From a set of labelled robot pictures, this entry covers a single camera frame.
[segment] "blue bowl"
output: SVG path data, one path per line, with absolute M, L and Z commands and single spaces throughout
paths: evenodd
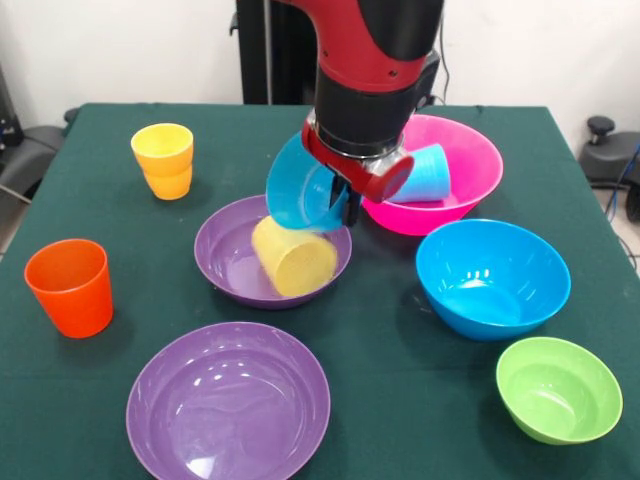
M 276 156 L 267 177 L 269 215 L 292 230 L 331 232 L 342 228 L 348 194 L 343 189 L 329 206 L 334 176 L 304 149 L 301 134 L 294 135 Z
M 434 230 L 416 258 L 431 306 L 473 340 L 522 335 L 557 313 L 571 277 L 560 254 L 524 228 L 461 220 Z

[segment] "table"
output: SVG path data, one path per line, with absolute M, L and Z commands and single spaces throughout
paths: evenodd
M 129 389 L 167 343 L 227 320 L 290 332 L 326 371 L 329 429 L 297 479 L 640 478 L 640 284 L 552 117 L 544 108 L 428 112 L 480 130 L 504 156 L 502 184 L 471 216 L 529 228 L 566 259 L 569 302 L 534 334 L 577 342 L 615 372 L 626 408 L 609 436 L 565 448 L 525 437 L 494 381 L 510 342 L 476 343 L 444 326 L 414 271 L 419 239 L 365 213 L 352 263 L 312 303 L 264 312 L 210 287 L 193 259 L 198 227 L 264 192 L 307 108 L 87 105 L 0 264 L 0 478 L 149 478 L 125 432 Z M 193 187 L 175 202 L 152 196 L 129 148 L 137 129 L 167 121 L 196 138 Z M 106 248 L 116 305 L 111 326 L 81 341 L 56 332 L 22 277 L 38 248 L 76 236 Z

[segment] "purple plate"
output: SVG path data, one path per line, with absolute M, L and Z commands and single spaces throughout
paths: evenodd
M 258 323 L 219 323 L 144 367 L 127 433 L 159 480 L 284 480 L 315 453 L 330 409 L 322 367 L 297 339 Z
M 194 254 L 202 274 L 241 303 L 265 309 L 291 308 L 311 300 L 344 271 L 351 258 L 351 234 L 343 227 L 322 234 L 338 250 L 331 281 L 298 297 L 283 297 L 271 285 L 251 246 L 251 233 L 269 215 L 264 195 L 243 198 L 211 215 L 196 235 Z

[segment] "orange cup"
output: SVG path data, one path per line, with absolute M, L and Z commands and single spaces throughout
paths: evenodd
M 96 242 L 72 238 L 47 245 L 29 259 L 24 279 L 67 337 L 90 337 L 111 322 L 107 252 Z

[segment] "yellow cup lying in bowl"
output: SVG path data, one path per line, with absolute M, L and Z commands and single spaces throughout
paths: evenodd
M 189 193 L 193 177 L 193 134 L 175 123 L 158 123 L 139 130 L 131 149 L 156 197 L 176 200 Z
M 282 228 L 270 216 L 256 225 L 251 244 L 274 288 L 285 297 L 305 295 L 329 283 L 338 264 L 330 241 Z

